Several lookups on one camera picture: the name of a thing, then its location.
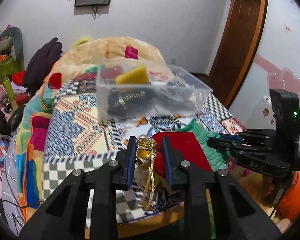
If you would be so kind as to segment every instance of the gold ornament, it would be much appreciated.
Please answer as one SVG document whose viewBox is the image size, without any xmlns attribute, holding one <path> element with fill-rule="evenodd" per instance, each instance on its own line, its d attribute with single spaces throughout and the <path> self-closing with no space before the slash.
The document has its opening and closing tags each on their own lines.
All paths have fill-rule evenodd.
<svg viewBox="0 0 300 240">
<path fill-rule="evenodd" d="M 153 166 L 154 159 L 157 155 L 157 142 L 148 138 L 146 135 L 141 135 L 137 140 L 136 165 L 149 170 L 148 179 L 140 204 L 145 211 L 149 210 L 154 197 L 154 175 Z M 147 193 L 151 189 L 149 200 L 146 201 Z"/>
</svg>

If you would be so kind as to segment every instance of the green box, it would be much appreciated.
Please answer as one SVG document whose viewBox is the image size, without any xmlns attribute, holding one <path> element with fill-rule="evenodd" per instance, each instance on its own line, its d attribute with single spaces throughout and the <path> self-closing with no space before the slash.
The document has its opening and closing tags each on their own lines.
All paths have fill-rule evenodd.
<svg viewBox="0 0 300 240">
<path fill-rule="evenodd" d="M 0 62 L 0 80 L 1 84 L 3 84 L 3 80 L 5 76 L 8 74 L 14 74 L 17 72 L 21 72 L 22 67 L 20 64 L 15 62 L 11 55 Z"/>
</svg>

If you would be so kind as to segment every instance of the colorful blanket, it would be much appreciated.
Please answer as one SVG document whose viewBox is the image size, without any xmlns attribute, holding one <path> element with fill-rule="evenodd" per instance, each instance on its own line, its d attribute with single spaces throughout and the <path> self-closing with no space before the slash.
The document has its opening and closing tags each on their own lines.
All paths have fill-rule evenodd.
<svg viewBox="0 0 300 240">
<path fill-rule="evenodd" d="M 16 143 L 17 187 L 25 220 L 34 214 L 42 195 L 43 148 L 48 126 L 59 92 L 56 83 L 93 69 L 102 59 L 126 58 L 127 61 L 150 60 L 166 68 L 159 50 L 152 45 L 129 37 L 103 38 L 71 49 L 58 60 L 45 78 L 40 90 L 27 103 Z"/>
</svg>

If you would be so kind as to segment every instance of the clear plastic container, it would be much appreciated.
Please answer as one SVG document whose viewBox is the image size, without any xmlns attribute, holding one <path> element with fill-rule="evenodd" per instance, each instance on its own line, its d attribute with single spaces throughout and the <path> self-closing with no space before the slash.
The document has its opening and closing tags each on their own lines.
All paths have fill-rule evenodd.
<svg viewBox="0 0 300 240">
<path fill-rule="evenodd" d="M 116 85 L 117 75 L 146 66 L 151 84 Z M 212 89 L 181 67 L 152 61 L 113 59 L 98 66 L 98 120 L 198 113 Z"/>
</svg>

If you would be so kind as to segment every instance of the metal screw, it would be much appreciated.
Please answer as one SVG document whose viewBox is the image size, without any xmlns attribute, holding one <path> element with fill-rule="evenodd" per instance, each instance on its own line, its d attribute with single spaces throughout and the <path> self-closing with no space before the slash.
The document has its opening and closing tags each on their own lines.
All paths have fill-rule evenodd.
<svg viewBox="0 0 300 240">
<path fill-rule="evenodd" d="M 111 167 L 115 167 L 115 166 L 117 166 L 118 164 L 119 164 L 119 162 L 118 162 L 117 160 L 109 161 L 109 165 L 110 165 Z"/>
<path fill-rule="evenodd" d="M 228 175 L 228 171 L 226 171 L 224 169 L 220 169 L 220 170 L 218 170 L 218 174 L 222 177 L 225 177 Z"/>
<path fill-rule="evenodd" d="M 191 165 L 190 161 L 184 160 L 181 162 L 181 166 L 183 166 L 183 167 L 189 167 L 190 165 Z"/>
<path fill-rule="evenodd" d="M 72 175 L 79 176 L 81 174 L 81 172 L 82 171 L 80 169 L 75 169 L 75 170 L 72 171 Z"/>
</svg>

